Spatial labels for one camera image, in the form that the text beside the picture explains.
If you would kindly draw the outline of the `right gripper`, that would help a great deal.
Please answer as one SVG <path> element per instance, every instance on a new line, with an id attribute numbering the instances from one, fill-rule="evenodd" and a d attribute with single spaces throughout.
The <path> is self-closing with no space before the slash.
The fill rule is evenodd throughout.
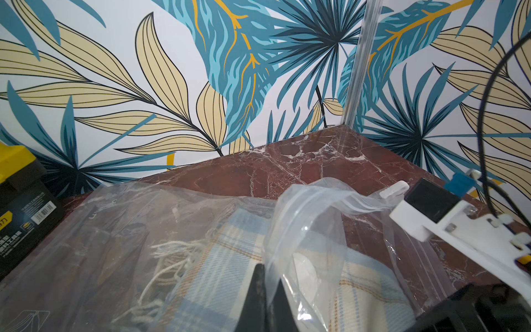
<path id="1" fill-rule="evenodd" d="M 408 331 L 529 331 L 530 306 L 506 284 L 468 284 L 420 315 Z"/>

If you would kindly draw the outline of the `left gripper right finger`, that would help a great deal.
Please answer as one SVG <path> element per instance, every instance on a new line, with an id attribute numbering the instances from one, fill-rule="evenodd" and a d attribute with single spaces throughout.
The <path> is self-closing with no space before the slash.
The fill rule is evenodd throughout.
<path id="1" fill-rule="evenodd" d="M 273 332 L 298 332 L 297 324 L 293 318 L 290 304 L 280 280 L 271 304 L 271 331 Z"/>

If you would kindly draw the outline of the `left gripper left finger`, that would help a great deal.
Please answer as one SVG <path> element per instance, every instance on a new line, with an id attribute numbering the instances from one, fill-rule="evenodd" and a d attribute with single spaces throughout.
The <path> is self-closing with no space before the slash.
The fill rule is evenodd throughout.
<path id="1" fill-rule="evenodd" d="M 263 264 L 257 264 L 254 267 L 253 276 L 235 332 L 266 331 L 266 289 L 264 281 L 265 267 Z"/>

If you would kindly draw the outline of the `clear plastic vacuum bag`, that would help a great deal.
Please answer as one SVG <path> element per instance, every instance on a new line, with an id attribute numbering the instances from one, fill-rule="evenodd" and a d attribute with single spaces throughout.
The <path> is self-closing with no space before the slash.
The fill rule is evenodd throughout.
<path id="1" fill-rule="evenodd" d="M 404 331 L 454 291 L 389 218 L 405 184 L 335 178 L 276 201 L 128 183 L 100 188 L 1 285 L 3 331 Z"/>

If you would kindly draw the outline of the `light plaid blanket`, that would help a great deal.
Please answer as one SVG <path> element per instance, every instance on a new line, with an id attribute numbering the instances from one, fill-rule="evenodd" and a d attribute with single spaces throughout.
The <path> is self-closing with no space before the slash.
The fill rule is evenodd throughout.
<path id="1" fill-rule="evenodd" d="M 149 288 L 171 286 L 164 300 L 141 298 L 113 319 L 120 331 L 234 331 L 269 220 L 237 210 L 187 272 L 156 246 L 160 264 Z M 415 316 L 394 274 L 344 244 L 344 232 L 308 232 L 283 282 L 299 331 L 404 331 Z"/>

